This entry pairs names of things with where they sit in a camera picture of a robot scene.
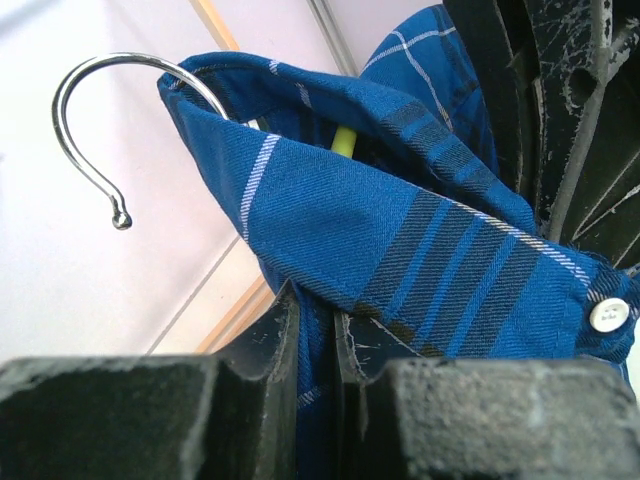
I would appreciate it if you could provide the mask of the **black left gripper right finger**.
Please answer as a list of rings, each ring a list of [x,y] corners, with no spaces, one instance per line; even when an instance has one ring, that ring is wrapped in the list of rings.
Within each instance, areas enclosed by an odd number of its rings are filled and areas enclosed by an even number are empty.
[[[341,479],[635,479],[639,410],[598,360],[425,358],[334,317]]]

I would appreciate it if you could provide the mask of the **green plastic hanger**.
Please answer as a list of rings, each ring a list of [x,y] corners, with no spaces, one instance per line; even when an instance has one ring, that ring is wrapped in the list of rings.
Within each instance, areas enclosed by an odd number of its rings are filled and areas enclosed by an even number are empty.
[[[120,65],[161,71],[157,98],[135,73],[120,105],[125,121],[113,149],[100,154],[121,173],[124,146],[138,145],[142,184],[123,194],[78,148],[69,126],[76,113],[82,133],[97,129],[107,99],[86,84],[95,72]],[[368,217],[357,171],[328,152],[328,138],[305,147],[293,109],[311,117],[316,83],[338,79],[246,53],[209,53],[172,64],[156,56],[117,52],[89,59],[60,82],[51,104],[55,136],[80,185],[59,190],[68,223],[108,215],[115,228],[140,223],[156,230],[241,228],[250,212],[287,228],[346,228]]]

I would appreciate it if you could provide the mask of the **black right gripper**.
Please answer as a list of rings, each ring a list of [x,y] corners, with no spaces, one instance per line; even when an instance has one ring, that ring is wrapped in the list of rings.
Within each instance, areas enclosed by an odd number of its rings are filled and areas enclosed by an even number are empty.
[[[449,1],[500,173],[539,234],[639,266],[639,5]]]

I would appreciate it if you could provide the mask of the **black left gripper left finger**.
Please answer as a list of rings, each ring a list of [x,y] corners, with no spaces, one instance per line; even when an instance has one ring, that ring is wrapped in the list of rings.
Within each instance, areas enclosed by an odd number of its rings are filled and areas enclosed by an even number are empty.
[[[292,479],[300,307],[286,284],[213,354],[1,368],[5,479]]]

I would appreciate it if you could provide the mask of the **blue plaid shirt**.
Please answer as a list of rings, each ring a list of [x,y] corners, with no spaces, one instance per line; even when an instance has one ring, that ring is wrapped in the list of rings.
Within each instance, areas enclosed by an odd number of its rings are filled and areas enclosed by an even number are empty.
[[[374,316],[425,357],[599,360],[620,375],[639,284],[539,237],[501,180],[481,88],[446,9],[419,11],[359,77],[245,53],[183,67],[160,97],[273,290],[301,307],[297,475],[337,473],[331,309]]]

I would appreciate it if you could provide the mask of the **wooden clothes rack frame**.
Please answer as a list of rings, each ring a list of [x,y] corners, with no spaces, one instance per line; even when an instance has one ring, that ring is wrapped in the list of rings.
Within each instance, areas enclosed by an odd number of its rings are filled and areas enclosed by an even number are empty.
[[[164,339],[155,350],[178,346],[198,354],[211,353],[230,343],[271,305],[274,294],[255,256],[239,239],[218,258],[178,319],[187,331]]]

